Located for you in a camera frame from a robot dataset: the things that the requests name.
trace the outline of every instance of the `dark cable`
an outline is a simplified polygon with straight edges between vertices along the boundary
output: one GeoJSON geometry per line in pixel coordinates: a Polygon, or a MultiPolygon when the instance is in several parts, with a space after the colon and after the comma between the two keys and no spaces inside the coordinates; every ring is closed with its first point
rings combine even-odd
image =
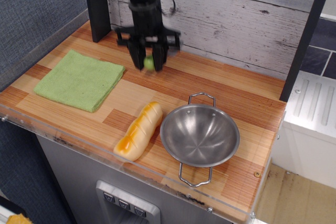
{"type": "Polygon", "coordinates": [[[166,17],[171,17],[173,16],[175,13],[176,13],[176,4],[175,4],[175,0],[172,0],[173,1],[173,4],[174,4],[174,7],[173,7],[173,10],[170,11],[169,14],[165,13],[164,11],[162,11],[162,9],[160,10],[161,13],[166,16],[166,17]]]}

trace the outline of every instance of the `yellow object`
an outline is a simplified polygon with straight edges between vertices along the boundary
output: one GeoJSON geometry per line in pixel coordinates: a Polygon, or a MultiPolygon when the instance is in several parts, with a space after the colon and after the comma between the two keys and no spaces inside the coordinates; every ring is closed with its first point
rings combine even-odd
{"type": "Polygon", "coordinates": [[[137,160],[148,146],[155,128],[161,124],[162,114],[158,102],[147,104],[129,126],[126,135],[114,147],[113,152],[130,161],[137,160]]]}
{"type": "Polygon", "coordinates": [[[24,217],[22,214],[11,215],[6,224],[33,224],[28,218],[24,217]]]}

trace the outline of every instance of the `wire handle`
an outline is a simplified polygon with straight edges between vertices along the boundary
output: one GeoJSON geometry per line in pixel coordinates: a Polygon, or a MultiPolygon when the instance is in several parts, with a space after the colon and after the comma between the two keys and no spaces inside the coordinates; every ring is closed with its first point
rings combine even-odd
{"type": "Polygon", "coordinates": [[[212,167],[210,167],[210,170],[209,170],[209,178],[208,178],[208,181],[204,181],[204,182],[200,182],[198,184],[192,184],[190,183],[188,180],[182,178],[182,166],[183,164],[180,163],[180,171],[179,171],[179,178],[180,180],[182,180],[183,182],[186,182],[188,185],[190,185],[191,187],[198,187],[198,186],[201,186],[201,185],[206,185],[206,184],[209,184],[211,182],[211,177],[212,177],[212,167]]]}
{"type": "Polygon", "coordinates": [[[206,95],[207,97],[210,97],[211,99],[213,99],[214,100],[214,105],[213,106],[216,107],[216,98],[212,97],[211,95],[209,95],[207,93],[203,93],[203,92],[200,92],[200,93],[197,93],[197,94],[192,94],[191,96],[189,96],[188,104],[191,104],[191,98],[192,97],[196,97],[196,96],[201,95],[201,94],[206,95]]]}

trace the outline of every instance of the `green towel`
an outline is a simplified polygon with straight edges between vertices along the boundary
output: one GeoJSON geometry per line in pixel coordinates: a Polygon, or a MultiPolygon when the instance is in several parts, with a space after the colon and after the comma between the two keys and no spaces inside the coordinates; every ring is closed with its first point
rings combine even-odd
{"type": "Polygon", "coordinates": [[[83,56],[74,50],[35,86],[42,97],[94,112],[122,77],[125,68],[83,56]]]}

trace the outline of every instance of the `wooden plank wall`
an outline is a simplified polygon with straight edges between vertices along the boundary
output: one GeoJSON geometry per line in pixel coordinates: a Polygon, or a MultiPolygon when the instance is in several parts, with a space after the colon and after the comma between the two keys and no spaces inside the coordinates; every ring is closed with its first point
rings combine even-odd
{"type": "MultiPolygon", "coordinates": [[[[132,25],[129,0],[108,0],[111,26],[132,25]]],[[[164,25],[182,50],[285,80],[313,0],[175,0],[164,25]]],[[[171,0],[162,0],[167,12],[171,0]]]]}

